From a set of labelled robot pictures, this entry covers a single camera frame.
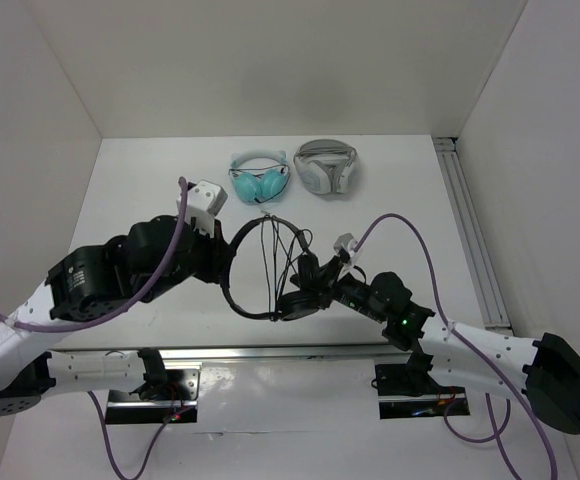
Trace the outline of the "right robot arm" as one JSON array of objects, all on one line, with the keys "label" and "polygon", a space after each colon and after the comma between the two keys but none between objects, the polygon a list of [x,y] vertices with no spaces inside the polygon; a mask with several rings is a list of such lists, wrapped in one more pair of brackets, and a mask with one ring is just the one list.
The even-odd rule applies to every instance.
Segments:
[{"label": "right robot arm", "polygon": [[318,295],[323,307],[338,302],[384,324],[384,338],[413,353],[406,379],[414,390],[427,392],[437,384],[523,398],[541,422],[580,434],[580,355],[562,337],[523,338],[443,320],[416,304],[393,272],[364,283],[341,275],[337,257],[315,273],[306,261],[299,265],[291,278],[295,286]]}]

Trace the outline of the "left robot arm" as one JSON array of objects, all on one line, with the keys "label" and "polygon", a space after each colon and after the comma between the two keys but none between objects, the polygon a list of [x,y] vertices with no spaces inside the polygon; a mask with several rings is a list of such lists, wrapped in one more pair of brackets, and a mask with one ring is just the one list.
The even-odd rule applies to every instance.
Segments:
[{"label": "left robot arm", "polygon": [[[134,225],[103,245],[74,250],[56,264],[14,313],[22,323],[83,326],[122,307],[157,270],[175,231],[171,216]],[[142,300],[149,303],[189,278],[217,283],[231,256],[221,225],[203,234],[183,227],[168,265]],[[126,352],[61,353],[59,334],[0,324],[0,416],[73,392],[116,390],[152,400],[170,380],[161,354],[144,347]]]}]

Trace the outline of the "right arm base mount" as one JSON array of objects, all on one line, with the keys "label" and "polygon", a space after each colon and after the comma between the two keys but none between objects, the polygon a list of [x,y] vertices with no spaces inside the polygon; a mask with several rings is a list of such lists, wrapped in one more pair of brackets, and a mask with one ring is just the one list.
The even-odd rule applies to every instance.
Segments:
[{"label": "right arm base mount", "polygon": [[406,364],[376,364],[371,386],[377,391],[381,420],[470,414],[464,388],[440,386],[425,375],[409,371]]}]

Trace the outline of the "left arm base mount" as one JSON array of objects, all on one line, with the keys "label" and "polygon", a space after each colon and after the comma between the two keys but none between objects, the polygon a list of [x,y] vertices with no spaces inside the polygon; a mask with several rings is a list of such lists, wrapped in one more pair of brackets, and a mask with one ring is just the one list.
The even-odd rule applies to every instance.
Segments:
[{"label": "left arm base mount", "polygon": [[107,425],[159,425],[168,418],[173,424],[197,422],[201,364],[178,361],[166,364],[167,382],[153,397],[110,391],[106,401]]}]

